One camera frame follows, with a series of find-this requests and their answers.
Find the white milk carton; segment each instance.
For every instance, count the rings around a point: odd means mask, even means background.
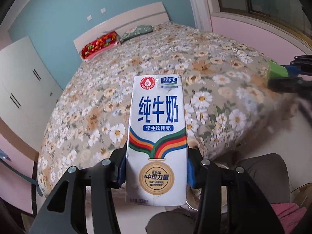
[[[136,76],[130,110],[126,202],[186,203],[187,141],[179,75]]]

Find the green pillow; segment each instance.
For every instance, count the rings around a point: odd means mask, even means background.
[[[122,35],[120,41],[124,42],[126,40],[130,40],[134,37],[143,35],[143,34],[147,34],[153,31],[153,27],[152,26],[146,26],[146,25],[142,25],[142,26],[137,26],[134,29],[128,30],[124,33],[124,35]]]

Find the white headboard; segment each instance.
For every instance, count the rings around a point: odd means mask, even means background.
[[[116,31],[119,36],[122,36],[127,30],[136,26],[155,26],[168,21],[169,17],[163,3],[152,3],[127,11],[100,23],[75,39],[74,44],[77,51],[80,52],[85,45],[108,32]]]

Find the bed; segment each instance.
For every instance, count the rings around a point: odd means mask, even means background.
[[[145,8],[147,15],[121,14],[74,41],[79,51],[99,32],[122,34],[143,23],[154,26],[152,33],[83,62],[66,86],[46,127],[38,161],[45,196],[69,166],[93,166],[126,143],[136,75],[182,77],[188,144],[208,159],[260,133],[285,106],[287,95],[266,88],[269,57],[235,40],[170,22],[162,3],[156,7],[159,11]]]

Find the gold medal emblem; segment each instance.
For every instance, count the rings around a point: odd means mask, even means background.
[[[170,166],[160,161],[146,164],[140,171],[140,184],[152,195],[168,192],[174,184],[174,173]]]

